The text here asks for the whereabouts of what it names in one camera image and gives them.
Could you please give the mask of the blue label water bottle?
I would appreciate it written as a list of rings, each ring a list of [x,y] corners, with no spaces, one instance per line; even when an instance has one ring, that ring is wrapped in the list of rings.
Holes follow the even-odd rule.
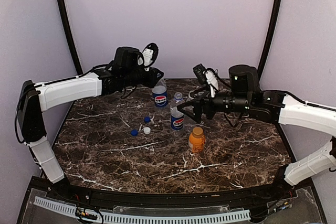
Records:
[[[163,78],[152,88],[152,96],[154,99],[154,105],[157,109],[165,108],[168,104],[167,86]]]

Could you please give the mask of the orange juice bottle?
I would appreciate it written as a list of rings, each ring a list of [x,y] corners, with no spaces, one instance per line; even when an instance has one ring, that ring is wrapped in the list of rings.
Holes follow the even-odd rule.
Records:
[[[199,153],[204,149],[205,135],[201,127],[194,127],[188,138],[188,145],[192,153]]]

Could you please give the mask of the white bottle cap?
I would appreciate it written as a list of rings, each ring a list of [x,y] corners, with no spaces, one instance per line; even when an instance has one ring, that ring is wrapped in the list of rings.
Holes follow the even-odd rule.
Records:
[[[150,134],[151,133],[151,129],[149,127],[144,127],[143,128],[143,132],[144,132],[144,134]]]

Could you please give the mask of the clear plastic bottle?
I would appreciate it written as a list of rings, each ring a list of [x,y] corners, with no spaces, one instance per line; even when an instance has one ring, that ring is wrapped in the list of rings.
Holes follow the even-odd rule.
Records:
[[[191,104],[188,105],[188,107],[193,107],[193,100],[195,100],[199,96],[199,93],[196,92],[196,90],[192,90],[188,93],[186,103],[191,102]]]

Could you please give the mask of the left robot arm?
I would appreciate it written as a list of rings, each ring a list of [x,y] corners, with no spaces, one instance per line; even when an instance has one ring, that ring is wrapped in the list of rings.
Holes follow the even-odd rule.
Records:
[[[19,143],[28,146],[61,200],[71,200],[74,189],[65,182],[66,175],[47,140],[42,113],[84,98],[124,93],[128,87],[154,88],[164,75],[153,67],[158,54],[159,48],[153,42],[143,51],[119,47],[110,63],[94,66],[84,74],[50,82],[23,83],[15,111],[15,135]]]

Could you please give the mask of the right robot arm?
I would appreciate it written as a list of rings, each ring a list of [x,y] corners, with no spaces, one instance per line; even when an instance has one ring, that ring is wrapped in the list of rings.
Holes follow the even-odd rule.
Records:
[[[202,115],[212,119],[217,112],[240,113],[271,123],[305,127],[332,136],[322,148],[307,157],[278,169],[274,184],[268,188],[273,200],[280,199],[301,181],[324,170],[335,168],[335,108],[303,101],[288,91],[261,90],[255,67],[235,65],[229,68],[230,92],[220,92],[218,74],[199,64],[193,71],[203,85],[203,93],[177,106],[179,112],[195,122]]]

